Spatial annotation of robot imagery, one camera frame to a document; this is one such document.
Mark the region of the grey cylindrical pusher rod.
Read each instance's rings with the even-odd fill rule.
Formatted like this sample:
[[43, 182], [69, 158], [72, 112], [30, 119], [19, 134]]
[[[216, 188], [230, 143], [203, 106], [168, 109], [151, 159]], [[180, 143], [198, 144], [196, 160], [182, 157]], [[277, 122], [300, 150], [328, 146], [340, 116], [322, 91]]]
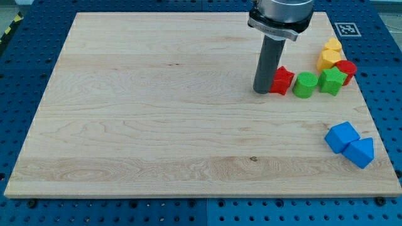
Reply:
[[285, 40], [264, 36], [253, 83], [255, 92], [267, 94], [271, 90], [284, 45]]

